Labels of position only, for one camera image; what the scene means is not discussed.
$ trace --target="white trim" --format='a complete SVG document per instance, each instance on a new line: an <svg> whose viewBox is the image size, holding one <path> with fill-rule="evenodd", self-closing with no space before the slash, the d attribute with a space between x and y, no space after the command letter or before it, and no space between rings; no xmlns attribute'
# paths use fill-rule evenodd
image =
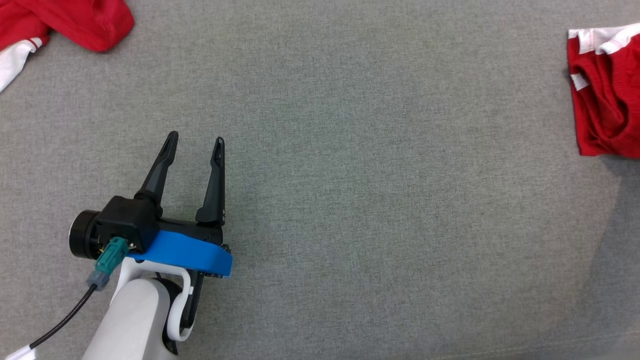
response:
<svg viewBox="0 0 640 360"><path fill-rule="evenodd" d="M42 39L41 38L31 38L31 41L33 41L36 44L38 49L42 47Z"/></svg>
<svg viewBox="0 0 640 360"><path fill-rule="evenodd" d="M187 298L189 297L189 294L193 293L193 286L191 285L191 276L189 276L189 272L187 272L185 268L155 263L149 260L137 263L133 258L124 258L122 261L122 268L120 269L120 278L118 278L118 286L116 287L116 291L114 292L111 301L115 299L116 295L118 295L118 291L120 291L123 286L125 286L129 281L139 279L145 271L162 272L182 277L182 292L176 296L173 301L173 305L169 310L169 317L166 321L166 333L171 340L187 340L191 334L193 325L180 332L180 319L182 318L182 310L184 310L184 306L187 304Z"/></svg>
<svg viewBox="0 0 640 360"><path fill-rule="evenodd" d="M631 38L640 33L640 23L617 28L570 29L569 38L578 38L582 55L590 51L596 54L612 54L625 47Z"/></svg>
<svg viewBox="0 0 640 360"><path fill-rule="evenodd" d="M640 34L640 22L637 24L629 25L619 33L615 34L609 41L600 45L596 49L596 54L607 53L609 55L629 45L631 38Z"/></svg>
<svg viewBox="0 0 640 360"><path fill-rule="evenodd" d="M570 76L576 91L580 91L590 85L589 81L582 77L582 74L571 74Z"/></svg>
<svg viewBox="0 0 640 360"><path fill-rule="evenodd" d="M21 40L0 51L0 92L15 79L27 61L30 53L35 53L38 48L29 40Z"/></svg>

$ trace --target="white stripe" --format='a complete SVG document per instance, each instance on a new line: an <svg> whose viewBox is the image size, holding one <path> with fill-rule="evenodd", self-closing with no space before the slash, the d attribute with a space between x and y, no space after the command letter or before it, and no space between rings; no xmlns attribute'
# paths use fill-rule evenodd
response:
<svg viewBox="0 0 640 360"><path fill-rule="evenodd" d="M32 42L21 40L0 51L0 92L20 74L27 56L36 50Z"/></svg>
<svg viewBox="0 0 640 360"><path fill-rule="evenodd" d="M628 30L628 29L634 28L637 25L639 24L618 26L617 28L571 29L569 30L569 38L579 39L579 42L580 42L580 50L578 51L579 54L588 53L590 51L598 52L598 48L602 46L604 43L612 40L614 37L618 36L619 33L622 33L624 31L626 31L627 33L633 32L633 30Z"/></svg>
<svg viewBox="0 0 640 360"><path fill-rule="evenodd" d="M38 47L38 49L40 47L42 47L42 39L41 38L31 38L31 41L33 41L34 43L36 43L36 46Z"/></svg>
<svg viewBox="0 0 640 360"><path fill-rule="evenodd" d="M637 24L629 25L625 29L621 30L615 36L613 36L606 43L598 46L596 54L607 53L609 55L629 45L631 38L640 34L640 22Z"/></svg>
<svg viewBox="0 0 640 360"><path fill-rule="evenodd" d="M581 74L571 74L571 80L573 80L576 91L580 91L589 86L589 81L582 77Z"/></svg>

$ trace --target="robotic arm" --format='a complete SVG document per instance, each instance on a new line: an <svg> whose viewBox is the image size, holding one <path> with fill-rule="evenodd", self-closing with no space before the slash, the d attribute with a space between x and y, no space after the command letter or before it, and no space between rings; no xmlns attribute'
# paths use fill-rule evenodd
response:
<svg viewBox="0 0 640 360"><path fill-rule="evenodd" d="M211 176L195 222L162 217L161 200L178 132L172 131L133 199L113 197L102 211L80 213L69 231L73 255L96 260L89 291L52 331L6 359L35 359L35 348L62 328L94 290L101 291L122 262L109 309L84 360L176 360L177 341L189 337L205 277L228 277L232 256L223 243L225 143L217 138ZM143 279L145 272L155 273ZM161 277L182 278L182 287Z"/></svg>

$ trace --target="red cloth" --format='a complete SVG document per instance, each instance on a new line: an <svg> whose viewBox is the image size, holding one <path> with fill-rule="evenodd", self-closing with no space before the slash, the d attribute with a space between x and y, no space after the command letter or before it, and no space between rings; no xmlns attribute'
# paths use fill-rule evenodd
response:
<svg viewBox="0 0 640 360"><path fill-rule="evenodd" d="M584 29L568 41L580 154L640 158L640 24Z"/></svg>
<svg viewBox="0 0 640 360"><path fill-rule="evenodd" d="M52 28L92 51L107 51L133 28L123 0L0 0L0 51L20 40L48 41Z"/></svg>
<svg viewBox="0 0 640 360"><path fill-rule="evenodd" d="M42 45L49 41L49 27L33 12L14 3L0 0L0 51L21 40L40 38Z"/></svg>

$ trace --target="seam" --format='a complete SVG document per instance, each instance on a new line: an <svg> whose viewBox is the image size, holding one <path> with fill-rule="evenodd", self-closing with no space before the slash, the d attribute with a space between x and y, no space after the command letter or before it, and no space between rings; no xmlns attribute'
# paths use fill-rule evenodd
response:
<svg viewBox="0 0 640 360"><path fill-rule="evenodd" d="M494 352L505 352L505 351L510 351L510 350L523 350L526 348L543 348L543 347L548 347L549 345L558 345L558 344L565 344L565 343L573 343L576 341L583 341L583 340L593 340L593 339L601 339L601 338L610 338L612 336L620 336L620 335L626 335L626 334L635 334L640 332L640 330L633 330L633 331L627 331L627 332L619 332L617 334L608 334L608 335L601 335L601 336L593 336L590 338L579 338L579 339L573 339L573 340L564 340L564 341L554 341L552 343L544 343L544 344L540 344L540 345L528 345L525 347L511 347L511 348L502 348L502 349L497 349L497 350L490 350L490 351L481 351L481 352L473 352L473 353L469 353L469 354L461 354L461 355L451 355L451 356L442 356L442 357L431 357L427 360L444 360L444 359L456 359L458 357L467 357L467 356L474 356L474 355L483 355L483 354L491 354Z"/></svg>
<svg viewBox="0 0 640 360"><path fill-rule="evenodd" d="M589 49L590 49L590 52L596 50L596 36L595 36L594 32L595 31L593 29L589 29Z"/></svg>

